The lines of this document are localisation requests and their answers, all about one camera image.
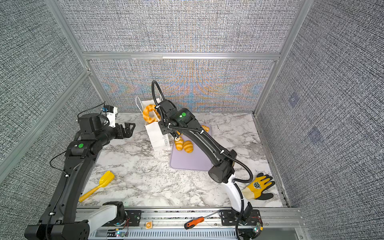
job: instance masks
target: paper bag handle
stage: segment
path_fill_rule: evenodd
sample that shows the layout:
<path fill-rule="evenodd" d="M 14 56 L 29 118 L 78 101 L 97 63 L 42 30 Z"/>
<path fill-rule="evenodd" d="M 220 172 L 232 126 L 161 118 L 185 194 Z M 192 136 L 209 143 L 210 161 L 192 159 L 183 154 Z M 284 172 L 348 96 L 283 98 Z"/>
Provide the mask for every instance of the paper bag handle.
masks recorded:
<path fill-rule="evenodd" d="M 136 98 L 135 98 L 136 106 L 139 108 L 141 114 L 143 114 L 143 111 L 141 110 L 141 108 L 140 108 L 139 105 L 137 104 L 137 99 L 139 99 L 139 101 L 140 101 L 140 103 L 141 103 L 140 98 L 139 98 L 139 97 L 136 97 Z"/>

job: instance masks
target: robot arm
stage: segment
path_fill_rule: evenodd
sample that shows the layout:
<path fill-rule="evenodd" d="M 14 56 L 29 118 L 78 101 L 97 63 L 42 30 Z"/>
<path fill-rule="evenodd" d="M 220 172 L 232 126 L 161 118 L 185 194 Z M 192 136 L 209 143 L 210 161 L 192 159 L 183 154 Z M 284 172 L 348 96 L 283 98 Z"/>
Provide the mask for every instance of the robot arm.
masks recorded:
<path fill-rule="evenodd" d="M 105 106 L 106 116 L 91 113 L 78 118 L 80 131 L 65 151 L 64 169 L 52 199 L 40 217 L 39 224 L 25 230 L 27 239 L 83 239 L 106 222 L 120 223 L 126 219 L 122 202 L 109 202 L 93 212 L 88 220 L 75 223 L 76 207 L 93 170 L 100 150 L 112 139 L 131 137 L 133 123 L 125 127 L 114 123 L 113 106 Z"/>
<path fill-rule="evenodd" d="M 154 86 L 157 86 L 163 101 L 157 103 L 154 95 Z M 161 115 L 161 122 L 159 122 L 160 129 L 163 134 L 171 134 L 174 138 L 183 133 L 189 137 L 202 151 L 208 156 L 213 164 L 213 167 L 208 171 L 209 176 L 217 183 L 224 186 L 232 208 L 239 213 L 242 220 L 246 220 L 252 212 L 252 205 L 244 199 L 242 193 L 235 183 L 238 182 L 251 182 L 252 172 L 250 169 L 236 159 L 237 153 L 234 150 L 228 149 L 217 143 L 197 121 L 195 116 L 186 108 L 177 110 L 176 106 L 169 100 L 165 99 L 160 87 L 156 81 L 152 82 L 152 95 L 156 103 L 157 111 Z M 237 162 L 243 166 L 249 173 L 248 180 L 235 178 L 234 163 Z"/>

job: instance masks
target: yellow toy shovel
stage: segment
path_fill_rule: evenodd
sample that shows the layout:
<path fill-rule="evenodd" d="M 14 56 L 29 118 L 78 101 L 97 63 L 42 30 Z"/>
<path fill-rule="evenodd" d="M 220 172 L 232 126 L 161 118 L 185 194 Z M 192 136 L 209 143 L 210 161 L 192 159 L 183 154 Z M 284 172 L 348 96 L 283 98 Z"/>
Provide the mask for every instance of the yellow toy shovel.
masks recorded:
<path fill-rule="evenodd" d="M 115 178 L 115 175 L 111 171 L 107 171 L 104 173 L 104 175 L 100 178 L 99 185 L 95 187 L 94 189 L 90 190 L 83 196 L 79 198 L 79 202 L 84 201 L 87 197 L 89 197 L 92 193 L 94 193 L 96 190 L 98 190 L 101 187 L 106 187 L 113 179 Z"/>

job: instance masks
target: aluminum frame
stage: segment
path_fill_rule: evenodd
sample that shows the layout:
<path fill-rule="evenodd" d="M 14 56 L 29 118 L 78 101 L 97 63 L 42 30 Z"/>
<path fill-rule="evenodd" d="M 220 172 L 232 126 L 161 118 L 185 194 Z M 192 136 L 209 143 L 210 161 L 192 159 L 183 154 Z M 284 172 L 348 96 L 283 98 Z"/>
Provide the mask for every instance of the aluminum frame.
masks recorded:
<path fill-rule="evenodd" d="M 78 206 L 76 210 L 76 220 L 82 221 L 86 216 L 99 206 Z M 141 210 L 141 225 L 130 227 L 140 229 L 145 226 L 145 222 L 152 221 L 154 229 L 164 228 L 184 228 L 188 219 L 201 217 L 214 213 L 218 210 L 231 210 L 229 207 L 127 207 L 125 210 Z M 265 228 L 306 228 L 301 212 L 298 208 L 254 208 L 260 211 Z M 206 218 L 204 222 L 199 223 L 195 228 L 234 228 L 235 226 L 222 226 L 220 216 L 214 214 Z M 239 226 L 239 228 L 249 228 L 248 226 Z"/>
<path fill-rule="evenodd" d="M 287 207 L 290 207 L 290 206 L 292 206 L 291 201 L 288 198 L 288 195 L 286 193 L 283 181 L 281 179 L 281 175 L 279 173 L 279 170 L 277 168 L 275 160 L 273 159 L 271 149 L 269 148 L 268 142 L 267 142 L 267 140 L 266 140 L 266 138 L 264 136 L 263 130 L 262 130 L 261 126 L 260 126 L 260 123 L 259 123 L 257 117 L 253 117 L 253 122 L 255 123 L 257 133 L 259 134 L 260 141 L 261 141 L 261 143 L 263 145 L 265 156 L 267 158 L 269 167 L 271 168 L 271 172 L 273 174 L 273 179 L 276 182 L 276 187 L 277 187 L 277 190 L 279 192 L 279 195 L 283 196 L 283 198 L 280 196 L 281 202 L 284 204 L 283 201 L 285 201 L 286 204 L 287 204 Z"/>
<path fill-rule="evenodd" d="M 288 35 L 285 39 L 284 45 L 281 49 L 281 57 L 280 59 L 274 64 L 272 71 L 269 75 L 268 80 L 264 84 L 264 87 L 259 95 L 259 98 L 257 99 L 257 103 L 254 109 L 254 115 L 259 115 L 266 98 L 268 97 L 269 91 L 271 90 L 273 84 L 275 83 L 275 80 L 284 64 L 284 61 L 292 47 L 293 42 L 296 39 L 297 34 L 299 33 L 299 30 L 301 28 L 301 25 L 304 22 L 305 17 L 307 16 L 307 13 L 312 5 L 314 0 L 303 0 L 303 2 L 300 5 L 299 10 L 297 11 L 297 14 L 295 16 L 295 20 L 293 21 L 291 28 L 288 32 Z"/>
<path fill-rule="evenodd" d="M 224 59 L 224 60 L 279 60 L 280 53 L 129 53 L 129 52 L 83 52 L 86 60 L 90 59 Z"/>
<path fill-rule="evenodd" d="M 54 101 L 33 127 L 24 135 L 24 137 L 16 144 L 11 152 L 0 163 L 0 183 L 8 176 L 12 169 L 19 163 L 24 154 L 38 139 L 40 134 L 48 126 L 48 124 L 57 115 L 60 109 L 68 101 L 68 99 L 77 90 L 80 84 L 90 74 L 90 71 L 84 69 L 76 79 L 62 92 L 62 94 Z"/>
<path fill-rule="evenodd" d="M 101 84 L 99 78 L 96 73 L 93 71 L 92 66 L 88 61 L 83 57 L 83 48 L 81 47 L 76 35 L 74 34 L 70 24 L 67 21 L 67 18 L 60 7 L 60 4 L 57 0 L 45 0 L 45 3 L 51 10 L 51 13 L 55 17 L 57 23 L 59 24 L 61 30 L 64 35 L 67 37 L 73 51 L 75 52 L 77 58 L 79 59 L 81 65 L 91 72 L 90 80 L 92 85 L 94 86 L 96 92 L 100 96 L 100 98 L 106 102 L 107 105 L 112 105 L 112 101 L 109 98 L 107 92 L 105 91 L 103 85 Z"/>
<path fill-rule="evenodd" d="M 299 240 L 312 240 L 308 228 L 295 228 L 295 231 Z"/>

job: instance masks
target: gray fabric wall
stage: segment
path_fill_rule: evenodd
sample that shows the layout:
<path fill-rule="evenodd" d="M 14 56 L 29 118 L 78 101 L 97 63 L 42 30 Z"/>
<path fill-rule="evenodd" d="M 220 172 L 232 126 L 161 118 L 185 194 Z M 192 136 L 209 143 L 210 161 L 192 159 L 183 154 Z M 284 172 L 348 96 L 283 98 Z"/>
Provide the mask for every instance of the gray fabric wall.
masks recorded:
<path fill-rule="evenodd" d="M 279 53 L 301 0 L 58 0 L 84 51 Z M 252 111 L 273 61 L 91 60 L 113 104 L 164 94 L 191 111 Z"/>
<path fill-rule="evenodd" d="M 151 82 L 180 108 L 198 112 L 253 111 L 271 60 L 91 60 L 120 112 L 139 112 L 135 97 L 151 100 Z"/>
<path fill-rule="evenodd" d="M 79 130 L 76 115 L 98 103 L 99 95 L 85 79 L 0 184 L 0 239 L 24 239 L 26 226 L 37 223 L 61 176 L 49 166 L 49 160 L 63 152 Z M 52 164 L 63 168 L 63 161 L 60 156 Z"/>
<path fill-rule="evenodd" d="M 1 1 L 0 22 L 1 164 L 83 68 L 43 0 Z M 0 184 L 0 239 L 24 239 L 37 223 L 61 175 L 49 160 L 78 130 L 76 114 L 100 102 L 84 80 Z"/>
<path fill-rule="evenodd" d="M 44 0 L 0 1 L 0 163 L 83 69 Z"/>
<path fill-rule="evenodd" d="M 85 51 L 280 52 L 301 0 L 59 0 Z"/>
<path fill-rule="evenodd" d="M 316 0 L 258 116 L 313 239 L 384 238 L 383 12 Z"/>

